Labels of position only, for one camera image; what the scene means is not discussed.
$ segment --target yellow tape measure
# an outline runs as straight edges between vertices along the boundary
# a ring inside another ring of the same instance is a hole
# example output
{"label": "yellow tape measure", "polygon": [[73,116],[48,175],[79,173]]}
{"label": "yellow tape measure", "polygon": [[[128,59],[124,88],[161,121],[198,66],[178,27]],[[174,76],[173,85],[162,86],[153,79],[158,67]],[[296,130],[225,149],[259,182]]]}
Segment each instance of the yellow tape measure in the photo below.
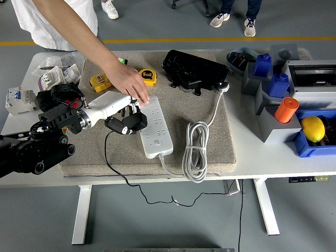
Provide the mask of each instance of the yellow tape measure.
{"label": "yellow tape measure", "polygon": [[112,86],[112,83],[107,78],[107,76],[103,73],[99,75],[94,75],[90,80],[90,85],[95,89],[98,93],[104,89],[107,89]]}
{"label": "yellow tape measure", "polygon": [[147,86],[155,86],[156,81],[158,79],[158,76],[156,75],[156,72],[153,69],[145,68],[140,71],[140,75],[143,79],[143,82]]}

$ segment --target robotic hand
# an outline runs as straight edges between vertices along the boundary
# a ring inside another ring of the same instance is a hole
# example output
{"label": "robotic hand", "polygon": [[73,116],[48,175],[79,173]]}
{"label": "robotic hand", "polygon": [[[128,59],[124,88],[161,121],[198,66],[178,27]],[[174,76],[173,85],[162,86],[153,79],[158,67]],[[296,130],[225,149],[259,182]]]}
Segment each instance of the robotic hand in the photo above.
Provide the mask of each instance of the robotic hand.
{"label": "robotic hand", "polygon": [[[82,98],[81,109],[60,104],[42,114],[40,121],[30,131],[0,135],[0,177],[11,172],[41,174],[75,153],[62,128],[74,134],[92,128],[100,119],[105,126],[119,134],[136,134],[147,126],[147,118],[140,112],[136,99],[122,93],[108,91],[88,105]],[[112,117],[118,111],[125,116],[122,121]]]}

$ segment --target power strip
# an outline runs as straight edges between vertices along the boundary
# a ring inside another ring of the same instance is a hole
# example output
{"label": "power strip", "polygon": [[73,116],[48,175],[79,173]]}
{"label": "power strip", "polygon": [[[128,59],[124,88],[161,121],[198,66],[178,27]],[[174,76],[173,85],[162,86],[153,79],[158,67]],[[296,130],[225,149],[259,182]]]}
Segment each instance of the power strip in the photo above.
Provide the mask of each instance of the power strip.
{"label": "power strip", "polygon": [[147,116],[147,127],[140,130],[140,137],[148,159],[169,155],[173,152],[173,141],[170,137],[159,100],[150,96],[150,103],[141,107],[141,112]]}

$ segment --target plastic bag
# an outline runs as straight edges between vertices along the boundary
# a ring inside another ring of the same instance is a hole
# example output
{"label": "plastic bag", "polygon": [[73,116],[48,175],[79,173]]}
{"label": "plastic bag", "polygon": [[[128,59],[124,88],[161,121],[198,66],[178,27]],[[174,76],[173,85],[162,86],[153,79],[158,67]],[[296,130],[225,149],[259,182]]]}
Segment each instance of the plastic bag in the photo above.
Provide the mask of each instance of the plastic bag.
{"label": "plastic bag", "polygon": [[83,71],[85,57],[78,51],[72,51],[64,55],[55,55],[56,53],[50,53],[47,57],[37,66],[37,68],[32,71],[33,75],[41,77],[43,74],[47,73],[51,69],[41,69],[46,67],[69,67],[76,63],[80,73]]}

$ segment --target lemon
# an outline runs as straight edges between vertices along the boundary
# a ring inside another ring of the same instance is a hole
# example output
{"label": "lemon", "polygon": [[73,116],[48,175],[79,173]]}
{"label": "lemon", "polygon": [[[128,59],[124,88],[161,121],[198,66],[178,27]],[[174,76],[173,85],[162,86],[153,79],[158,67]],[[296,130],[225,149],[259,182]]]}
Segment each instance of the lemon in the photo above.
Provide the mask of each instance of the lemon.
{"label": "lemon", "polygon": [[326,133],[323,122],[318,117],[305,117],[301,120],[302,131],[311,142],[319,142]]}

